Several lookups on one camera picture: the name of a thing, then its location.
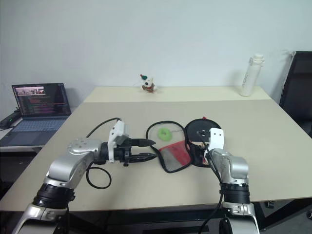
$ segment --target small stuffed toy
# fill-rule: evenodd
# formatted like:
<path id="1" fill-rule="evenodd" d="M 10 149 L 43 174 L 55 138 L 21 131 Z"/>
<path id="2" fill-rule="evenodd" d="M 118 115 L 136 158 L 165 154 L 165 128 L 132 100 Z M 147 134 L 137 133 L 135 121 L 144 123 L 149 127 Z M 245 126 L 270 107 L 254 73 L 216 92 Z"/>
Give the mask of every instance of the small stuffed toy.
<path id="1" fill-rule="evenodd" d="M 147 76 L 144 75 L 141 75 L 141 78 L 143 80 L 142 89 L 148 92 L 154 92 L 157 89 L 154 85 L 153 78 L 147 78 Z"/>

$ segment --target white bracket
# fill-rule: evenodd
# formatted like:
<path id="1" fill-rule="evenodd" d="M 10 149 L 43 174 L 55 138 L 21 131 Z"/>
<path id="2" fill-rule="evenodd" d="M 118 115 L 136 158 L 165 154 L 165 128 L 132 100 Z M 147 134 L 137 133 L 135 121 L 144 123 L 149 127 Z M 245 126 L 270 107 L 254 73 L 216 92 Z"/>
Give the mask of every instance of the white bracket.
<path id="1" fill-rule="evenodd" d="M 208 149 L 223 149 L 224 146 L 224 132 L 222 129 L 219 128 L 211 128 L 209 130 L 210 137 L 209 137 L 209 146 Z"/>
<path id="2" fill-rule="evenodd" d="M 107 148 L 109 162 L 114 162 L 114 148 L 121 145 L 125 139 L 129 138 L 127 127 L 124 122 L 118 120 L 109 132 Z"/>

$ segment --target red fabric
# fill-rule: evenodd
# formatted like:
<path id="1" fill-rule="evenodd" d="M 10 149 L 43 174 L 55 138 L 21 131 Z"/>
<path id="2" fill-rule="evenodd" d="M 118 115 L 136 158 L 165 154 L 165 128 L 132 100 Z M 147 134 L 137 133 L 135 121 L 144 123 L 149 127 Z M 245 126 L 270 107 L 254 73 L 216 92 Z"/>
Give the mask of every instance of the red fabric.
<path id="1" fill-rule="evenodd" d="M 185 166 L 186 164 L 190 163 L 190 156 L 188 152 L 185 149 L 185 142 L 179 141 L 177 143 L 167 145 L 165 147 L 162 147 L 159 149 L 161 152 L 162 150 L 167 149 L 170 151 L 170 153 L 181 163 L 182 166 Z"/>

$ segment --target beige tabletop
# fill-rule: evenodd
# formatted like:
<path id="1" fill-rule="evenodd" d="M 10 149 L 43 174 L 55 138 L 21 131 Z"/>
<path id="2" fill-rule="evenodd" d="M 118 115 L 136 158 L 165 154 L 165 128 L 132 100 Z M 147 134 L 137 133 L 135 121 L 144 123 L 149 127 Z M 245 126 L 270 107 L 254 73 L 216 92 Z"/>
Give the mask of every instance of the beige tabletop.
<path id="1" fill-rule="evenodd" d="M 203 116 L 222 127 L 225 149 L 248 162 L 251 201 L 312 196 L 312 187 L 307 186 L 311 183 L 312 139 L 260 87 L 248 98 L 239 96 L 233 87 L 160 88 L 156 94 L 135 87 L 98 87 L 33 159 L 0 201 L 0 210 L 24 210 L 67 144 L 106 119 L 121 117 L 135 138 L 144 137 L 157 121 L 174 120 L 185 126 Z M 99 128 L 92 138 L 107 141 L 112 126 Z M 215 204 L 219 199 L 219 184 L 209 168 L 191 165 L 168 174 L 157 158 L 129 167 L 119 162 L 103 167 L 112 175 L 111 187 L 94 189 L 84 177 L 70 203 L 71 211 Z M 90 176 L 100 186 L 108 182 L 102 172 L 92 171 Z"/>

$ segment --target laptop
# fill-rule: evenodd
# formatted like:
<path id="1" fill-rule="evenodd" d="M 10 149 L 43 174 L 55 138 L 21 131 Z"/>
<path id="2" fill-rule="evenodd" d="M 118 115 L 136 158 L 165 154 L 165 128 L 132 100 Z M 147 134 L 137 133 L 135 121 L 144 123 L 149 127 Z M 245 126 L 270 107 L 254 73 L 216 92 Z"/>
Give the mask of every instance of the laptop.
<path id="1" fill-rule="evenodd" d="M 63 83 L 12 85 L 22 121 L 0 141 L 0 146 L 41 146 L 70 116 Z"/>

